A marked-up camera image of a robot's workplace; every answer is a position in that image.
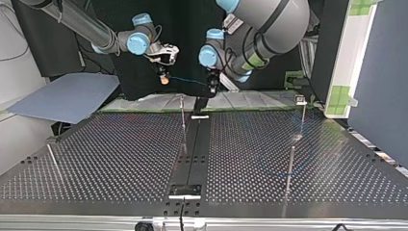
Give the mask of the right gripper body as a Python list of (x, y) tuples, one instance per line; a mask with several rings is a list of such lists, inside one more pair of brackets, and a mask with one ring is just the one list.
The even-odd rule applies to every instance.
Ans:
[(170, 76), (168, 67), (163, 64), (155, 63), (155, 71), (160, 78), (168, 78)]

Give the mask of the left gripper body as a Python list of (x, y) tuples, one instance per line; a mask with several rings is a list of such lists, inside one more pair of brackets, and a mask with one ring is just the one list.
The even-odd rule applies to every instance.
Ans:
[(209, 69), (207, 71), (207, 86), (210, 93), (217, 93), (219, 87), (219, 71), (217, 69)]

